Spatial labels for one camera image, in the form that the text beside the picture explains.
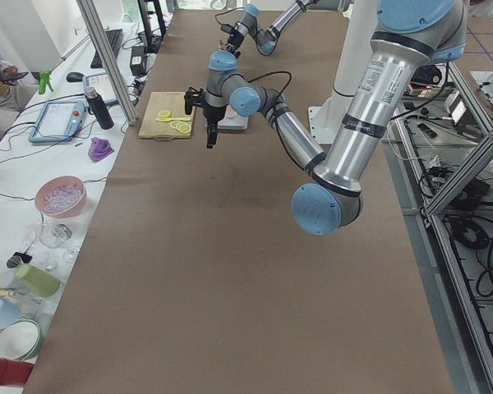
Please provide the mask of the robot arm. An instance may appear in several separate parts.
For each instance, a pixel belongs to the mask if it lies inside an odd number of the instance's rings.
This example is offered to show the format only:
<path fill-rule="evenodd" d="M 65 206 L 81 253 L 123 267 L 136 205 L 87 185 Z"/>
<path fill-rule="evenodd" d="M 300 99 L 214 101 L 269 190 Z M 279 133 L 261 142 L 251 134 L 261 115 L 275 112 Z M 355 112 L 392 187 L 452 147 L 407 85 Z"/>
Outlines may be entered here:
<path fill-rule="evenodd" d="M 239 19 L 232 25 L 219 22 L 220 30 L 228 35 L 227 41 L 221 43 L 219 48 L 239 58 L 244 39 L 251 37 L 257 52 L 268 57 L 277 48 L 281 34 L 308 8 L 317 3 L 318 1 L 294 1 L 267 29 L 264 29 L 258 21 L 260 10 L 254 5 L 247 5 Z"/>
<path fill-rule="evenodd" d="M 245 7 L 233 25 L 223 25 L 228 41 L 209 59 L 203 89 L 189 89 L 185 111 L 201 108 L 207 144 L 213 146 L 228 108 L 242 117 L 262 114 L 288 156 L 310 178 L 292 198 L 294 220 L 313 235 L 330 234 L 353 222 L 362 210 L 360 179 L 383 137 L 415 70 L 463 55 L 468 23 L 464 1 L 379 1 L 373 8 L 371 58 L 351 97 L 334 141 L 324 150 L 288 107 L 281 91 L 247 80 L 237 68 L 246 37 L 270 54 L 280 35 L 308 8 L 296 1 L 270 28 L 258 24 L 258 8 Z"/>

